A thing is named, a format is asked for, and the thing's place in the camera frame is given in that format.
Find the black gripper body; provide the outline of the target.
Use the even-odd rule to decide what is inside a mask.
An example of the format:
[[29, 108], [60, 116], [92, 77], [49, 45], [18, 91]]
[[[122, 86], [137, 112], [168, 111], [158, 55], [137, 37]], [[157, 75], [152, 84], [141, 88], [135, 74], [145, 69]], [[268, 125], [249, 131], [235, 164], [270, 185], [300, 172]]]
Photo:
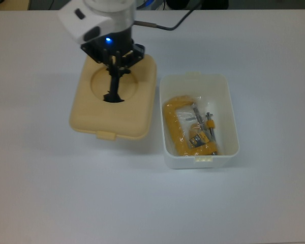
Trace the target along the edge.
[[109, 65], [115, 59], [120, 68], [130, 68], [144, 58], [145, 46], [136, 44], [132, 39], [132, 28], [109, 33], [92, 39], [80, 46], [90, 58], [97, 63]]

